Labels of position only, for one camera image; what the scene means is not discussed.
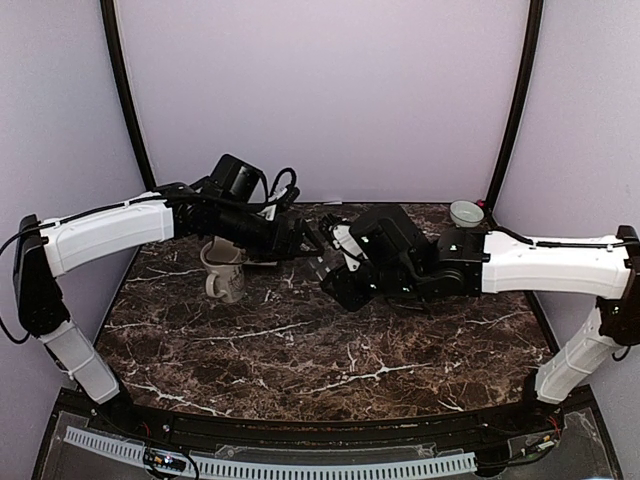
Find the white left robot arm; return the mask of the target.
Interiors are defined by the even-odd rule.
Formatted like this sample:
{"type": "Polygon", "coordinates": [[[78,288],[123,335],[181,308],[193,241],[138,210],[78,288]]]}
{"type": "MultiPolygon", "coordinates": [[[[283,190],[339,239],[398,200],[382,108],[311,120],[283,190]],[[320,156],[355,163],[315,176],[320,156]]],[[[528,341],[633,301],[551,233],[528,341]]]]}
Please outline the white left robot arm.
{"type": "Polygon", "coordinates": [[[103,421],[120,436],[140,429],[140,412],[123,399],[121,381],[72,319],[58,278],[121,251],[192,235],[222,238],[259,260],[320,256],[324,248],[310,225],[286,215],[299,195],[296,172],[286,167],[280,173],[290,177],[283,188],[225,154],[192,184],[165,184],[61,218],[29,215],[8,239],[15,247],[12,280],[20,326],[90,400],[103,405],[103,421]]]}

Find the grey weekly pill organizer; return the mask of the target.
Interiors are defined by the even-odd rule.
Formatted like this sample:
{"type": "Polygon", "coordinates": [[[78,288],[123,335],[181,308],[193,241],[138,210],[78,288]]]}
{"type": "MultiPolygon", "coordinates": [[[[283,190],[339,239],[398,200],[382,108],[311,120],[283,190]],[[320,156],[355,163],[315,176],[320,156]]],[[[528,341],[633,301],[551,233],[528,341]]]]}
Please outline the grey weekly pill organizer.
{"type": "Polygon", "coordinates": [[[308,258],[308,263],[320,282],[322,282],[332,270],[330,263],[324,256],[311,256],[308,258]]]}

